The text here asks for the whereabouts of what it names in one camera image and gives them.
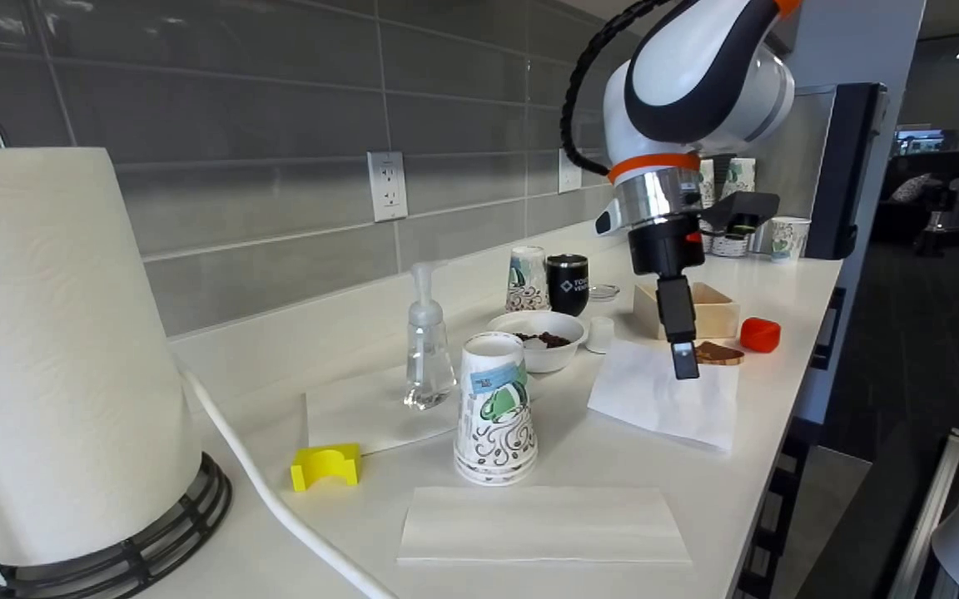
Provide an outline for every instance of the white countertop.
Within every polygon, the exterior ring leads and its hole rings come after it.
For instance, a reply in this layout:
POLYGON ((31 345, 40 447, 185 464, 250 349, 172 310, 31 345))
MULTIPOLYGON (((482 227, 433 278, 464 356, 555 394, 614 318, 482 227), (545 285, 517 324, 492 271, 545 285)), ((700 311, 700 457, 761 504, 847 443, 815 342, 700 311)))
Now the white countertop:
MULTIPOLYGON (((504 255, 504 248, 492 248, 491 258, 468 261, 468 268, 482 276, 460 276, 472 278, 472 285, 497 285, 492 294, 443 294, 443 307, 455 332, 477 332, 478 324, 500 310, 497 300, 504 294, 504 255)), ((282 359, 282 342, 301 332, 291 326, 321 324, 304 311, 273 311, 266 318, 178 340, 172 349, 184 352, 184 361, 209 381, 218 403, 236 415, 245 431, 245 447, 252 450, 264 471, 281 482, 293 512, 400 595, 524 595, 525 588, 525 595, 614 591, 713 599, 730 595, 739 572, 739 557, 758 510, 758 493, 810 369, 814 342, 829 294, 838 278, 838 261, 709 258, 705 266, 688 268, 688 278, 705 278, 709 285, 734 296, 741 317, 765 317, 783 324, 783 345, 774 356, 745 356, 741 361, 734 451, 724 457, 716 450, 683 447, 588 412, 586 395, 603 359, 581 352, 569 369, 545 380, 528 380, 544 457, 525 478, 525 487, 605 487, 622 493, 660 490, 688 550, 688 570, 622 567, 616 577, 609 577, 609 570, 603 570, 603 577, 588 577, 586 570, 491 567, 485 572, 472 570, 464 577, 460 570, 441 572, 400 567, 400 531, 414 490, 466 487, 454 471, 448 436, 370 457, 362 461, 362 487, 357 490, 317 487, 310 496, 291 496, 282 468, 291 451, 304 443, 304 415, 295 395, 306 386, 312 390, 312 380, 295 376, 301 365, 282 359)), ((382 310, 400 310, 407 301, 407 294, 391 296, 395 300, 385 300, 391 307, 382 310)), ((381 340, 376 317, 357 317, 345 330, 353 330, 353 340, 381 340)), ((400 356, 400 349, 353 352, 353 361, 325 365, 322 376, 362 376, 366 369, 395 361, 393 356, 400 356)), ((148 595, 357 595, 266 517, 236 461, 223 450, 213 451, 236 487, 233 512, 199 557, 194 557, 148 595)))

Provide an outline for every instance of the black cable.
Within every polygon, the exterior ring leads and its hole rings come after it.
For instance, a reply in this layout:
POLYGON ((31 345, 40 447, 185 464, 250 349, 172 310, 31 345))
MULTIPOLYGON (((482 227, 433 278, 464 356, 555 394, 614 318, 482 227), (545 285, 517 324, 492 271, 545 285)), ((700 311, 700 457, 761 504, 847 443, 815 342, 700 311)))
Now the black cable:
POLYGON ((581 61, 572 67, 566 104, 559 105, 559 147, 566 151, 566 156, 581 171, 588 171, 588 173, 601 173, 601 177, 609 173, 609 167, 584 156, 577 139, 572 139, 572 115, 577 115, 577 98, 581 98, 581 86, 586 80, 586 71, 609 47, 614 36, 619 36, 625 26, 634 26, 640 16, 646 16, 660 2, 669 2, 669 0, 635 0, 634 5, 619 10, 601 34, 588 36, 586 49, 581 52, 581 61))

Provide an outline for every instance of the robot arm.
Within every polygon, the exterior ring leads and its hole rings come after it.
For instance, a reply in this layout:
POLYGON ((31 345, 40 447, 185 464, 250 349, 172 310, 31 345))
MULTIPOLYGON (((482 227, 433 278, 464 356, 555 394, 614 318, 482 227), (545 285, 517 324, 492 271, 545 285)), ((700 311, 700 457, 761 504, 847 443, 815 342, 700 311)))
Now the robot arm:
POLYGON ((797 82, 761 40, 794 2, 683 0, 605 82, 605 177, 616 199, 596 227, 625 228, 635 271, 660 278, 657 301, 679 380, 700 376, 683 276, 705 258, 700 156, 745 151, 788 114, 797 82))

